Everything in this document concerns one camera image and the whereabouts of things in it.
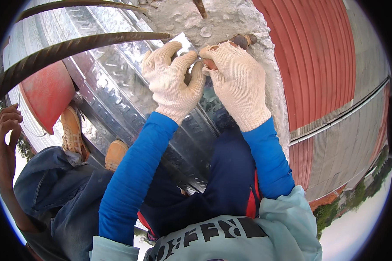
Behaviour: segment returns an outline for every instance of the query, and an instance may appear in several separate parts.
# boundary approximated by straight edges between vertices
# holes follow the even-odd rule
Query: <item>gloved hand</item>
[[[265,71],[251,55],[225,42],[203,48],[200,56],[213,60],[218,67],[210,70],[205,66],[202,70],[211,76],[216,95],[242,132],[271,118],[265,105]]]
[[[189,85],[184,83],[184,75],[197,53],[190,51],[171,62],[171,57],[181,46],[176,41],[166,43],[153,53],[148,51],[142,60],[142,75],[150,82],[150,90],[154,92],[152,98],[158,103],[155,111],[178,125],[202,97],[205,83],[201,62],[193,66]]]

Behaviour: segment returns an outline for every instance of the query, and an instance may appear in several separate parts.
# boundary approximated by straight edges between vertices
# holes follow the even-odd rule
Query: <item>rusty rebar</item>
[[[193,0],[193,3],[196,5],[197,10],[201,14],[203,18],[208,18],[208,14],[206,14],[205,6],[203,5],[202,0]]]
[[[37,5],[35,7],[29,8],[26,11],[23,11],[19,19],[16,21],[19,22],[25,18],[28,18],[29,16],[36,15],[38,13],[42,13],[45,11],[49,11],[52,9],[57,9],[57,8],[64,8],[64,7],[74,7],[74,6],[103,6],[103,7],[113,7],[113,8],[121,8],[121,9],[126,9],[126,10],[132,10],[140,13],[147,14],[148,10],[145,8],[133,6],[133,5],[127,5],[124,3],[114,3],[111,1],[105,1],[105,0],[64,0],[64,1],[56,1],[56,2],[51,2],[51,3],[46,3],[43,5]]]
[[[30,75],[56,61],[98,47],[138,40],[169,38],[167,33],[126,32],[105,33],[68,40],[37,51],[0,74],[0,99]]]

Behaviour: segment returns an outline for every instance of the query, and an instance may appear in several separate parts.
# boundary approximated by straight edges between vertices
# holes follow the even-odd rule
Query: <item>broken concrete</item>
[[[289,159],[289,123],[283,82],[274,56],[274,44],[270,29],[251,0],[204,0],[208,18],[203,19],[192,1],[162,0],[151,4],[158,8],[148,8],[143,18],[155,32],[167,32],[176,36],[184,32],[198,49],[230,39],[235,34],[252,33],[257,36],[257,44],[251,45],[251,54],[266,71],[266,100],[270,109],[279,142],[286,159]]]

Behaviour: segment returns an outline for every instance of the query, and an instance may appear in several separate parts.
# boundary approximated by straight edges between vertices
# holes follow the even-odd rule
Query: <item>foot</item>
[[[89,158],[90,152],[81,138],[80,120],[73,107],[68,106],[63,111],[61,114],[61,123],[64,129],[63,150],[79,153],[82,161],[86,161]]]
[[[106,154],[106,169],[115,172],[120,162],[128,151],[128,146],[120,140],[115,140],[109,146]]]

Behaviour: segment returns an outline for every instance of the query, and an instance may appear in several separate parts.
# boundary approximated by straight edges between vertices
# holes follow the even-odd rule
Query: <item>hand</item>
[[[203,48],[200,56],[214,61],[217,70],[206,66],[202,70],[211,76],[216,95],[242,132],[253,130],[271,118],[265,104],[265,71],[251,55],[225,42]]]
[[[150,82],[150,90],[154,92],[152,98],[158,103],[155,111],[178,125],[202,97],[205,83],[201,62],[193,66],[189,85],[184,83],[184,75],[197,58],[197,53],[190,51],[171,61],[181,46],[176,41],[166,43],[153,53],[148,51],[142,60],[142,75]]]
[[[13,178],[16,168],[16,143],[22,128],[19,125],[23,116],[17,110],[18,104],[11,105],[0,111],[0,193],[13,190]],[[10,135],[9,145],[5,142],[5,136],[13,130]]]

